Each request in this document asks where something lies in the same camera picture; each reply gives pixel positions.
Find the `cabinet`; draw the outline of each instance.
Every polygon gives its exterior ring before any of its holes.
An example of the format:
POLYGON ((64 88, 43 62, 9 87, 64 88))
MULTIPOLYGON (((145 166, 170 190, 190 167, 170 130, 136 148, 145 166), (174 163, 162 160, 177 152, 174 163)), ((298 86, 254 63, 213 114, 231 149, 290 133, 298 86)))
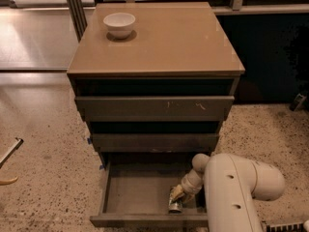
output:
POLYGON ((106 163, 95 226, 205 226, 203 195, 168 214, 170 187, 210 154, 243 65, 208 3, 99 4, 68 70, 77 109, 106 163), (135 15, 115 40, 103 25, 135 15))

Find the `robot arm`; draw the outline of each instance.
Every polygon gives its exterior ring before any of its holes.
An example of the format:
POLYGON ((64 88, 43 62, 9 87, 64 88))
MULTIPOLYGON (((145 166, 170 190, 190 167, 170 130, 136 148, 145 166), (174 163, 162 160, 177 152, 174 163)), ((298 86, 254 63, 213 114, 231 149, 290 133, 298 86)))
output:
POLYGON ((173 194, 195 195, 204 184, 210 232, 263 232, 252 199, 282 195, 285 181, 276 167, 231 154, 198 154, 192 164, 173 194))

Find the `white bowl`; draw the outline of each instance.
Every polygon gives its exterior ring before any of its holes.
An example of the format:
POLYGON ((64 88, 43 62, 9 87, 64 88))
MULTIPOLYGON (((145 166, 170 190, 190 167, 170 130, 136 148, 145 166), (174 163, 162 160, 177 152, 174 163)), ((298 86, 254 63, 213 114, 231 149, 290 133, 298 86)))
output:
POLYGON ((133 30, 135 16, 128 13, 110 14, 104 19, 108 32, 116 39, 125 39, 133 30))

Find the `beige countertop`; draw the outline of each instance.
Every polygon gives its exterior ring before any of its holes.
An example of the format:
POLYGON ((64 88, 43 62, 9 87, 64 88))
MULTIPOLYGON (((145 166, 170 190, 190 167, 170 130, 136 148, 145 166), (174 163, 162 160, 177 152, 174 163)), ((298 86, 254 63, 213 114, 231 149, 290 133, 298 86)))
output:
POLYGON ((98 4, 69 75, 240 75, 244 67, 208 3, 98 4), (125 12, 134 31, 114 40, 103 19, 125 12))

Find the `speckled floor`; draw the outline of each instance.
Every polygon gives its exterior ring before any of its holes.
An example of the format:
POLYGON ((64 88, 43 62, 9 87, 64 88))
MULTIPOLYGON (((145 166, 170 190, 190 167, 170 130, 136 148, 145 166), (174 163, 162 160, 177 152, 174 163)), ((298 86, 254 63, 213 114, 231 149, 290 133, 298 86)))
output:
MULTIPOLYGON (((89 221, 98 213, 104 170, 73 98, 64 73, 0 75, 0 156, 15 137, 25 141, 0 169, 0 180, 19 177, 0 187, 0 231, 158 231, 96 229, 89 221)), ((234 105, 216 151, 281 169, 284 195, 256 207, 261 219, 293 219, 309 216, 308 145, 308 112, 286 104, 234 105)))

